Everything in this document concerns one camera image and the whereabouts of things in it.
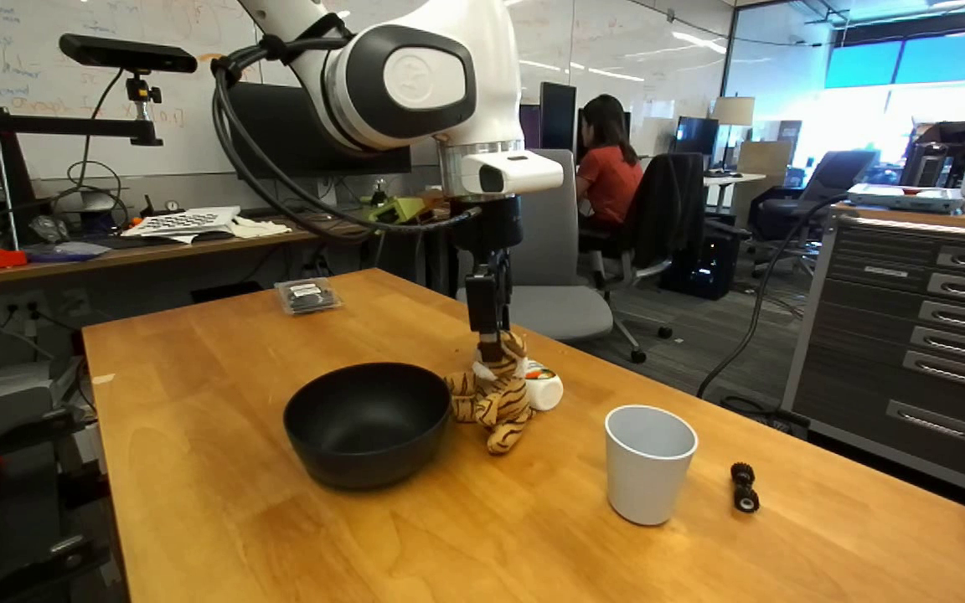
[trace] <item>woman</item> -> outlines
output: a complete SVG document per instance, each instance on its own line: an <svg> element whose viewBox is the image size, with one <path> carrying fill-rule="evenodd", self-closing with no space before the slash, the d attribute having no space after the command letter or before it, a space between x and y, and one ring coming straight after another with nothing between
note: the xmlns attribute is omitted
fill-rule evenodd
<svg viewBox="0 0 965 603"><path fill-rule="evenodd" d="M579 203L590 207L588 228L620 232L641 191L644 166L620 126L625 107L601 95L583 107L583 162L578 173Z"/></svg>

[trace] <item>wooden table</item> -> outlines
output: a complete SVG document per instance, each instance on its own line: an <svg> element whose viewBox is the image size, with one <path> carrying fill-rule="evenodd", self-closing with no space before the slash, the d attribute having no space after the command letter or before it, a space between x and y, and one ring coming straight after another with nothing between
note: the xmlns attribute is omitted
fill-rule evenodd
<svg viewBox="0 0 965 603"><path fill-rule="evenodd" d="M343 237L364 237L362 228L332 228ZM51 282L51 279L75 279L75 276L94 276L94 273L115 273L115 268L139 268L139 265L166 265L166 263L189 263L189 259L216 259L216 256L246 256L262 249L287 249L287 246L309 246L323 242L313 232L284 232L267 237L229 237L229 242L199 242L199 246L131 246L115 249L111 256L89 259L89 263L36 263L23 268L5 268L0 285L29 285L29 282Z"/></svg>
<svg viewBox="0 0 965 603"><path fill-rule="evenodd" d="M133 603L266 600L965 600L965 510L526 335L565 400L506 460L452 427L417 480L335 491L281 433L295 390L356 362L473 362L466 307L387 273L287 317L274 293L83 328ZM605 414L673 408L702 433L665 531L608 505ZM732 462L765 510L732 510Z"/></svg>

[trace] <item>brown object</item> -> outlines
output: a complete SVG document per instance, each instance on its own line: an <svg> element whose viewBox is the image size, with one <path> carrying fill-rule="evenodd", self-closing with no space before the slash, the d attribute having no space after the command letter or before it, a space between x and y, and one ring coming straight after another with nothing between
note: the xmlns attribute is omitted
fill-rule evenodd
<svg viewBox="0 0 965 603"><path fill-rule="evenodd" d="M512 456L452 427L395 490L323 490L281 428L300 384L475 359L452 299L387 273L332 289L343 307L305 317L257 293L83 328L133 603L965 600L965 505L531 332L565 395ZM702 433L665 531L608 505L605 414L620 403ZM758 468L754 519L732 510L733 460Z"/></svg>
<svg viewBox="0 0 965 603"><path fill-rule="evenodd" d="M512 452L532 418L526 381L516 375L521 359L523 341L516 332L506 332L503 359L452 379L452 414L459 423L479 423L485 428L485 452L492 456Z"/></svg>

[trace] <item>window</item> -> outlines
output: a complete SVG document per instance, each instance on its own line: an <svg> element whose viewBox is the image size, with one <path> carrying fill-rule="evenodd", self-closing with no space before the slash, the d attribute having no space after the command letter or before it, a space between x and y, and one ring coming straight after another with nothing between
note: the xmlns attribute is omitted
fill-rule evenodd
<svg viewBox="0 0 965 603"><path fill-rule="evenodd" d="M839 46L823 86L880 86L893 83L901 44Z"/></svg>
<svg viewBox="0 0 965 603"><path fill-rule="evenodd" d="M965 34L907 39L896 83L965 81Z"/></svg>

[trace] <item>metal drawer cabinet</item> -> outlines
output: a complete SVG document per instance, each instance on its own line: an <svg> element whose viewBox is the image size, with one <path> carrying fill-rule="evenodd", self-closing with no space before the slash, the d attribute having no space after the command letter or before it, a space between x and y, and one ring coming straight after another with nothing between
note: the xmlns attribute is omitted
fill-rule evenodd
<svg viewBox="0 0 965 603"><path fill-rule="evenodd" d="M807 364L798 414L896 462L965 486L965 390L918 375L850 379Z"/></svg>
<svg viewBox="0 0 965 603"><path fill-rule="evenodd" d="M965 236L839 222L783 408L965 486Z"/></svg>

